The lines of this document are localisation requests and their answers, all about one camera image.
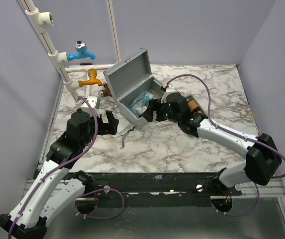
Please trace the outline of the white blue tube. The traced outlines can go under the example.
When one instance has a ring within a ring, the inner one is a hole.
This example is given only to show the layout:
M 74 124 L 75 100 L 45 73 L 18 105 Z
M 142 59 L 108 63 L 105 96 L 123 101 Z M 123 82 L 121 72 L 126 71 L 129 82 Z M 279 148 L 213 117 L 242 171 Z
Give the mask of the white blue tube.
M 146 105 L 144 105 L 144 106 L 142 106 L 140 108 L 137 108 L 138 117 L 141 117 L 146 110 L 147 110 L 147 106 Z

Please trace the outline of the blue alcohol pad bag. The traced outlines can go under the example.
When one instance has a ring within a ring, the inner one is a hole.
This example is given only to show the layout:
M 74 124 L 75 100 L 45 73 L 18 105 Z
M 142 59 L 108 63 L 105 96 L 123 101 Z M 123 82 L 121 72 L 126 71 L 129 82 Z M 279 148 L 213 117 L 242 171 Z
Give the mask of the blue alcohol pad bag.
M 154 91 L 145 91 L 138 95 L 138 100 L 147 101 L 152 99 L 155 96 Z

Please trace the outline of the brown medicine bottle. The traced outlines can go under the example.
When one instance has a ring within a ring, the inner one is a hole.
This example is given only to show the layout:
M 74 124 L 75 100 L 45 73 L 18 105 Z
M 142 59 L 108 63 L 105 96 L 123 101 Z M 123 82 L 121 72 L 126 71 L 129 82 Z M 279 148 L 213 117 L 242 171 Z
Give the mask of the brown medicine bottle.
M 200 114 L 203 113 L 202 108 L 200 107 L 200 105 L 195 100 L 190 99 L 190 100 L 188 100 L 187 103 L 188 103 L 188 106 L 192 112 L 196 112 L 196 113 L 200 113 Z

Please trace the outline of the blue white bandage roll pack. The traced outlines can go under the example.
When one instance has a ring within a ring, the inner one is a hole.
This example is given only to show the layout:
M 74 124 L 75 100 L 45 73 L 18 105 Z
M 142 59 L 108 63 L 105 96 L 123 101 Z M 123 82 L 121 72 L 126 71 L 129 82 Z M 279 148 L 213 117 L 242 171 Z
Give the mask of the blue white bandage roll pack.
M 132 103 L 131 106 L 129 106 L 129 110 L 134 114 L 134 115 L 138 115 L 137 114 L 137 108 L 140 108 L 144 105 L 146 105 L 148 107 L 148 104 L 149 104 L 149 100 L 147 101 L 142 101 L 142 100 L 137 100 L 135 101 L 134 103 Z

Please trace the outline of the grey plastic tray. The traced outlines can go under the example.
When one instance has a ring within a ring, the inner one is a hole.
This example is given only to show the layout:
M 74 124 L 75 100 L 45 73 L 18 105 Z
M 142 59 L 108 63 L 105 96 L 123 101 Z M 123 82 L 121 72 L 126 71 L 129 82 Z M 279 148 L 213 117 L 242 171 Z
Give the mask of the grey plastic tray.
M 186 100 L 189 107 L 188 116 L 191 116 L 192 114 L 199 114 L 205 119 L 208 118 L 205 110 L 201 107 L 201 105 L 196 101 L 196 99 L 192 95 L 188 95 L 186 97 Z

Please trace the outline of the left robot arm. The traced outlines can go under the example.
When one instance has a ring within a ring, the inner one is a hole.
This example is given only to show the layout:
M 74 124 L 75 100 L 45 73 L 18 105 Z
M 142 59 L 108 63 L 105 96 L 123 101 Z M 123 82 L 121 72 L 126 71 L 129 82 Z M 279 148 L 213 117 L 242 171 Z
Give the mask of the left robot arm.
M 117 133 L 119 121 L 111 111 L 106 111 L 106 116 L 107 123 L 100 115 L 94 117 L 82 109 L 71 115 L 66 130 L 50 146 L 46 161 L 24 198 L 11 212 L 0 215 L 0 227 L 8 232 L 9 237 L 44 238 L 52 219 L 71 201 L 79 196 L 90 196 L 97 189 L 94 177 L 80 170 L 57 195 L 52 195 L 97 136 Z

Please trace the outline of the grey metal medicine box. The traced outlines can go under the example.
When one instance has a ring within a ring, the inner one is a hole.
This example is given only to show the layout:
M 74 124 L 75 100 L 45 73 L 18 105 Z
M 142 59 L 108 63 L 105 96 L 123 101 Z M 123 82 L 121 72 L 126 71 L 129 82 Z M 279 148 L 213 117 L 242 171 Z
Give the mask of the grey metal medicine box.
M 141 47 L 105 70 L 103 74 L 111 95 L 119 106 L 120 114 L 137 130 L 146 126 L 147 119 L 135 116 L 128 107 L 138 95 L 145 91 L 153 93 L 156 99 L 164 94 L 161 89 L 162 83 L 152 75 L 148 50 Z

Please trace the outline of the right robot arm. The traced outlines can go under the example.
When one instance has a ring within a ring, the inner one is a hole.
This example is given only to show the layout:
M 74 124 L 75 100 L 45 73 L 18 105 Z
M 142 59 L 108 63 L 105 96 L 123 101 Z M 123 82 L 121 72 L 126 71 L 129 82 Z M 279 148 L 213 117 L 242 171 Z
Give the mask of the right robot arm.
M 185 134 L 215 142 L 245 160 L 242 164 L 218 172 L 212 183 L 212 189 L 218 195 L 224 195 L 240 183 L 252 181 L 258 185 L 267 185 L 282 162 L 269 135 L 263 133 L 254 136 L 218 125 L 209 119 L 192 96 L 184 97 L 174 92 L 165 101 L 151 99 L 143 117 L 148 122 L 174 122 Z

